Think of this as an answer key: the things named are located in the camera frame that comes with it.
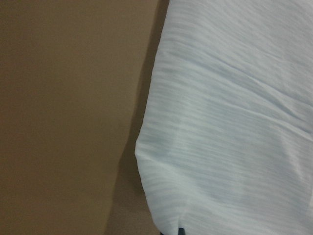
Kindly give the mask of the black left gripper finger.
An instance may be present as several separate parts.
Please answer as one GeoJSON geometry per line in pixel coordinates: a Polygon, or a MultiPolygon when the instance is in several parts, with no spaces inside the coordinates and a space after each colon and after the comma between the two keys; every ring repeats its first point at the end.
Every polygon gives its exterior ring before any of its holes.
{"type": "Polygon", "coordinates": [[[179,228],[178,235],[185,235],[184,228],[179,228]]]}

